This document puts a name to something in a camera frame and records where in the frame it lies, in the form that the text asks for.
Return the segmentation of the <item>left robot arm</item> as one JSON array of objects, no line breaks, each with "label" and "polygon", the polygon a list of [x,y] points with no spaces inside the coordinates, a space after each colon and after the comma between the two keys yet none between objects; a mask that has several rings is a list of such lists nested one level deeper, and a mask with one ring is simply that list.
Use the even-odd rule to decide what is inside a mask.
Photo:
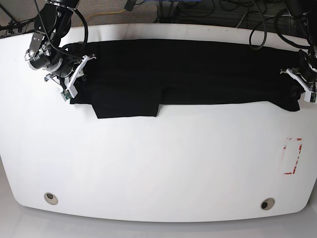
[{"label": "left robot arm", "polygon": [[288,68],[285,73],[296,80],[305,91],[304,100],[310,103],[317,102],[317,2],[314,0],[285,0],[285,10],[280,11],[274,20],[277,28],[278,19],[288,12],[295,24],[305,36],[308,46],[298,45],[281,33],[280,39],[299,49],[300,67]]}]

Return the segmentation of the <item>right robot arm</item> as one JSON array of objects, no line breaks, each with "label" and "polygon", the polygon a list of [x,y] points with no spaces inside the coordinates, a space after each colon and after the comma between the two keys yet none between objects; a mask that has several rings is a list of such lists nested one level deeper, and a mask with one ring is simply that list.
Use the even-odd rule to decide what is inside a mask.
[{"label": "right robot arm", "polygon": [[[24,57],[33,70],[43,69],[48,72],[45,81],[56,82],[66,101],[77,96],[75,82],[77,79],[85,79],[85,65],[96,59],[95,54],[84,54],[88,42],[88,25],[77,9],[78,4],[77,0],[48,0],[42,9],[38,9],[35,31]],[[73,14],[82,21],[84,40],[61,47],[62,38],[71,28]]]}]

